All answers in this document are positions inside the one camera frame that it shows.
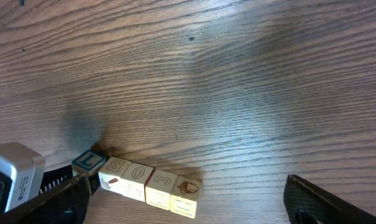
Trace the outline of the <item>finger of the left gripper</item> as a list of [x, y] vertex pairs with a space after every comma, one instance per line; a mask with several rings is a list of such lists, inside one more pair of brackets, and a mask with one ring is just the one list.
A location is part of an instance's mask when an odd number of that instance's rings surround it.
[[[54, 187], [60, 185], [62, 182], [72, 177], [73, 171], [71, 165], [45, 172], [42, 178], [39, 194], [43, 194], [53, 189]], [[93, 195], [101, 186], [99, 182], [99, 176], [98, 174], [89, 176], [88, 180], [91, 187], [91, 194]]]

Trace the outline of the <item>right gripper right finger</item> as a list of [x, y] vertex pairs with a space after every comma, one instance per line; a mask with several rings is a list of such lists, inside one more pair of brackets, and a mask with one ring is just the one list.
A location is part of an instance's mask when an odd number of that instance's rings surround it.
[[289, 174], [283, 203], [291, 224], [376, 224], [376, 216], [295, 174]]

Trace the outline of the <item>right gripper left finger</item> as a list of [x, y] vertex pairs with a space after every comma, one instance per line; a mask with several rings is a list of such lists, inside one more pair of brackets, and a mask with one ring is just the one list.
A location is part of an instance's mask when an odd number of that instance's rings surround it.
[[0, 215], [0, 224], [83, 224], [91, 198], [89, 178], [74, 176]]

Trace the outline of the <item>hammer picture wooden block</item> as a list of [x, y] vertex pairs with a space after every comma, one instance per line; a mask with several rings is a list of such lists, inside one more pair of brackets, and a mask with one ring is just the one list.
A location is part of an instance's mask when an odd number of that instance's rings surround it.
[[110, 157], [98, 172], [101, 188], [122, 194], [122, 176], [131, 164], [131, 161]]

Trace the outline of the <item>red edged picture block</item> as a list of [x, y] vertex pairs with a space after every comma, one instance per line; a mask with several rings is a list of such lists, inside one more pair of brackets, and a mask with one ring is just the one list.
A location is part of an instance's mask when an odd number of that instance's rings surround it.
[[151, 178], [154, 168], [138, 163], [131, 163], [122, 175], [122, 195], [145, 202], [145, 186]]

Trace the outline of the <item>plain cream wooden block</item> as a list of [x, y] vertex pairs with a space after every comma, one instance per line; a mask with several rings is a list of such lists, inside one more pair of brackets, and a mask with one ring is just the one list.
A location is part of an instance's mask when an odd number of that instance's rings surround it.
[[148, 184], [145, 186], [147, 204], [164, 210], [170, 209], [170, 197], [178, 175], [155, 169]]

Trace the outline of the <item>acorn picture wooden block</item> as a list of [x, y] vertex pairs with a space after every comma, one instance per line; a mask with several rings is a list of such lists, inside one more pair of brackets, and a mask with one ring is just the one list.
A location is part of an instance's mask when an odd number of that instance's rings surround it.
[[188, 218], [195, 218], [203, 183], [178, 176], [170, 196], [170, 211]]

